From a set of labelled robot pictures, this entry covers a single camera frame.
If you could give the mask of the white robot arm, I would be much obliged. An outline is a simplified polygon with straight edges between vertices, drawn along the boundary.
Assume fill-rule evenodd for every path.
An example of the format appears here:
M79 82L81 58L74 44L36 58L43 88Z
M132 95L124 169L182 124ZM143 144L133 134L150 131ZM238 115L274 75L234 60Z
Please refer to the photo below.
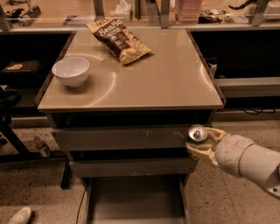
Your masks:
M189 140L185 145L194 157L237 178L247 179L280 199L278 151L262 147L245 136L198 124L191 126L187 133Z

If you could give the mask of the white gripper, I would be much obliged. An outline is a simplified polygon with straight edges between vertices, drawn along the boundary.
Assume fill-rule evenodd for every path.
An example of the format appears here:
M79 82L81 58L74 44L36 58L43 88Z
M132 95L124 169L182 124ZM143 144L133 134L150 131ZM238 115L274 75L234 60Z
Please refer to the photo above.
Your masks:
M239 163L245 150L254 144L254 141L240 135L229 136L222 129L206 127L207 138L216 143L194 144L187 143L186 148L190 153L208 163L219 166L224 172L241 177Z

